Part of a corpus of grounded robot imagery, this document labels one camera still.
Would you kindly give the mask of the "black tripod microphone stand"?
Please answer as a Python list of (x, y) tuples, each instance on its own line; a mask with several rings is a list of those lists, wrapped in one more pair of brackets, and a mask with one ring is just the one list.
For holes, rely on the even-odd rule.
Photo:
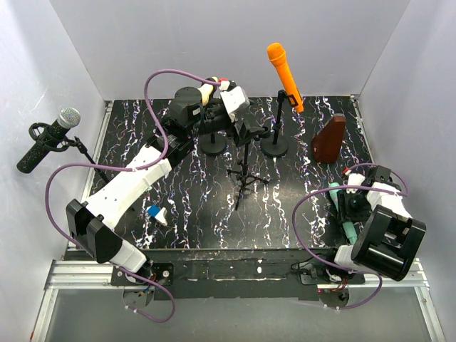
[(252, 140), (247, 141), (246, 139), (244, 141), (234, 141), (235, 145), (237, 147), (244, 147), (244, 157), (238, 161), (238, 165), (241, 167), (240, 171), (236, 170), (231, 170), (227, 169), (227, 174), (228, 175), (236, 175), (236, 179), (240, 181), (240, 186), (239, 186), (239, 192), (237, 195), (237, 200), (234, 209), (238, 210), (239, 208), (239, 201), (240, 199), (244, 196), (244, 193), (246, 190), (248, 190), (248, 186), (252, 183), (255, 182), (260, 182), (263, 185), (269, 184), (269, 181), (266, 178), (261, 178), (253, 175), (252, 173), (249, 173), (249, 163), (248, 163), (248, 157), (249, 157), (249, 146), (251, 144)]

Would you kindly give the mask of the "mint green toy microphone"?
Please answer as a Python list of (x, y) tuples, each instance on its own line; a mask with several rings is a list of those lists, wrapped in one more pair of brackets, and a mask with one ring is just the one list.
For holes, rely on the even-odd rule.
[(351, 221), (351, 218), (348, 215), (347, 204), (346, 204), (346, 191), (342, 189), (335, 189), (339, 184), (337, 182), (332, 182), (329, 187), (331, 200), (336, 206), (338, 212), (338, 221), (343, 227), (346, 238), (350, 244), (355, 244), (357, 240), (356, 229)]

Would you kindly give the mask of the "cream wooden microphone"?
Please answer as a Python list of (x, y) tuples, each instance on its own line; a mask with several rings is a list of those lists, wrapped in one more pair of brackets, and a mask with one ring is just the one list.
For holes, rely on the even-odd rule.
[(198, 88), (198, 91), (201, 93), (203, 106), (206, 106), (211, 101), (211, 99), (213, 99), (213, 95), (217, 88), (217, 85), (212, 85), (211, 83), (203, 83)]

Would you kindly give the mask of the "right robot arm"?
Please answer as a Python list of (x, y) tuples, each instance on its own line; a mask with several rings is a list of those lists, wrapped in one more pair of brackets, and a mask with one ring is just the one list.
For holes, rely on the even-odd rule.
[(402, 281), (419, 250), (426, 226), (412, 218), (403, 204), (405, 186), (394, 182), (390, 169), (368, 163), (366, 175), (346, 168), (347, 187), (330, 184), (338, 222), (348, 244), (322, 266), (323, 277), (338, 283), (354, 271), (374, 271), (394, 281)]

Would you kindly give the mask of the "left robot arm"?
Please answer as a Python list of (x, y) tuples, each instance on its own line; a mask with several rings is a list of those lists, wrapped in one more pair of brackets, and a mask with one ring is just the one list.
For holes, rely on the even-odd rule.
[(177, 167), (194, 149), (194, 138), (224, 131), (236, 145), (268, 134), (266, 127), (252, 127), (238, 119), (251, 102), (245, 90), (231, 81), (215, 87), (184, 87), (175, 93), (157, 131), (107, 185), (85, 202), (72, 200), (66, 207), (71, 237), (99, 264), (110, 262), (127, 270), (134, 284), (146, 284), (152, 262), (135, 245), (115, 233), (120, 218), (154, 183)]

